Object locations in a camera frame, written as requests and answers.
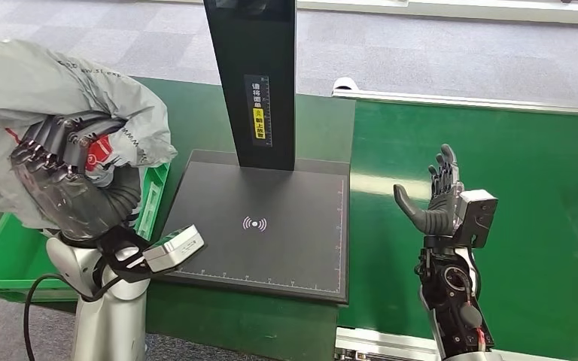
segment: white wall edge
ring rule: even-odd
[[[202,0],[151,0],[202,3]],[[298,0],[299,9],[578,24],[578,0]]]
[[[503,99],[464,98],[458,96],[433,96],[424,94],[377,92],[360,89],[333,89],[334,98],[367,100],[424,105],[457,105],[461,107],[536,111],[555,114],[578,114],[578,106],[555,105],[542,102],[526,102]]]

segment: package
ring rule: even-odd
[[[80,111],[127,120],[90,147],[86,175],[99,187],[109,183],[112,165],[157,167],[176,155],[167,108],[147,87],[85,59],[26,41],[0,41],[0,211],[14,213],[29,228],[53,228],[14,175],[8,157],[32,124]]]

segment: green plastic crate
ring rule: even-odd
[[[169,164],[148,168],[144,175],[142,210],[136,232],[150,239],[158,212]],[[56,273],[45,251],[47,238],[38,230],[24,228],[13,214],[0,219],[0,298],[24,302],[34,280],[43,273]],[[76,293],[58,280],[41,282],[34,293],[35,302],[74,301]]]

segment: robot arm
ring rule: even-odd
[[[491,352],[493,338],[479,307],[481,284],[472,252],[486,243],[497,199],[485,190],[464,191],[455,153],[447,144],[441,152],[438,168],[429,166],[428,209],[420,209],[401,185],[394,185],[396,203],[424,233],[415,267],[420,298],[442,360],[501,361]]]
[[[141,200],[138,169],[116,167],[114,179],[105,188],[96,187],[85,176],[90,145],[124,124],[125,120],[99,111],[48,117],[28,129],[10,161],[43,215],[61,231],[60,242],[50,242],[53,261],[61,254],[53,250],[61,247],[59,243],[97,249],[122,279],[135,282],[179,265],[189,256],[184,251],[186,244],[179,240],[189,240],[193,236],[187,234],[196,231],[193,227],[188,232],[182,229],[185,235],[176,241],[168,239],[166,246],[149,244],[123,227]],[[119,256],[127,249],[133,250],[131,255],[124,251]]]

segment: black stand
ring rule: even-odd
[[[167,279],[347,303],[349,164],[295,159],[294,0],[205,0],[237,154],[193,151],[165,234],[207,247]]]

